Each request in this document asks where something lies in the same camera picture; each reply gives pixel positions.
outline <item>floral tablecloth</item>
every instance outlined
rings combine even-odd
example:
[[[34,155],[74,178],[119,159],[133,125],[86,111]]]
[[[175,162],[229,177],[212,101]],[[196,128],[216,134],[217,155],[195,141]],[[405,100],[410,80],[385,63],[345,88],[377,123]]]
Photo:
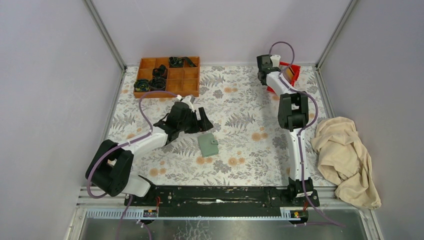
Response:
[[[108,137],[121,142],[149,130],[133,95],[138,67],[128,67],[117,101]],[[266,90],[253,66],[205,66],[200,68],[200,96],[195,107],[204,107],[213,123],[219,154],[202,157],[197,137],[184,134],[174,142],[134,159],[137,174],[157,185],[286,186],[290,172],[287,139],[277,121],[279,97]],[[326,118],[311,66],[303,66],[295,87],[316,99],[318,123]],[[152,123],[171,109],[175,98],[144,99],[143,111]],[[314,117],[309,102],[309,118]],[[307,161],[314,185],[333,186],[317,169],[317,154],[310,139],[314,126],[306,130]]]

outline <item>wooden tray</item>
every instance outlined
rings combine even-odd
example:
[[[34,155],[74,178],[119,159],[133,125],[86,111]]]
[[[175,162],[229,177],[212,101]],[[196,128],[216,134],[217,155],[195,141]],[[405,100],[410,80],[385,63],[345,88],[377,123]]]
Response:
[[[165,91],[181,95],[182,97],[193,95],[199,96],[199,80],[200,80],[200,58],[198,56],[188,57],[197,67],[190,67],[186,61],[184,61],[184,67],[172,67],[168,62],[169,57],[158,57],[158,58],[142,58],[140,66],[138,68],[137,80],[153,78],[152,71],[155,68],[159,68],[160,65],[165,65],[168,69],[168,75],[166,78]],[[133,90],[136,99],[141,98],[147,92]],[[171,95],[166,93],[152,93],[146,96],[146,98],[172,98]]]

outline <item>crumpled towel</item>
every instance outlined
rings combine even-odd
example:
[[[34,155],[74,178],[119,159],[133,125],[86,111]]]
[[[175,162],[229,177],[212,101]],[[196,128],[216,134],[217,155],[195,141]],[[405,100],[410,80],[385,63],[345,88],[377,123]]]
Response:
[[[319,153],[318,170],[338,185],[334,192],[338,198],[357,207],[381,207],[371,157],[358,137],[354,121],[345,117],[321,121],[311,143]]]

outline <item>red box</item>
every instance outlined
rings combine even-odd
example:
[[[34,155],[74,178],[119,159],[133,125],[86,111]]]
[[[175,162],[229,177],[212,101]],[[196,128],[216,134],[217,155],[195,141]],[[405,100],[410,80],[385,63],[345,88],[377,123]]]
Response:
[[[286,62],[283,62],[283,61],[280,61],[279,64],[280,65],[283,65],[283,66],[288,66],[289,65],[289,63],[286,63]],[[291,68],[294,71],[294,76],[291,79],[290,84],[294,87],[295,86],[295,82],[298,80],[299,74],[301,73],[301,66],[292,64],[291,65]],[[275,91],[272,88],[270,88],[270,87],[268,87],[266,90],[268,90],[269,92],[275,93]]]

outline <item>white wall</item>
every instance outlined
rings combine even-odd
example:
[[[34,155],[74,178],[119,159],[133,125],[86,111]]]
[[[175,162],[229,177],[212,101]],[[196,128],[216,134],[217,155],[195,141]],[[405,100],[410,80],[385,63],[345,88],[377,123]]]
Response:
[[[362,0],[322,68],[372,157],[386,240],[423,239],[424,1]]]
[[[82,0],[0,1],[0,239],[59,240],[120,70]]]
[[[287,41],[315,63],[349,0],[94,0],[128,65],[141,57],[200,56],[204,64],[256,63]],[[287,47],[275,52],[290,61]]]

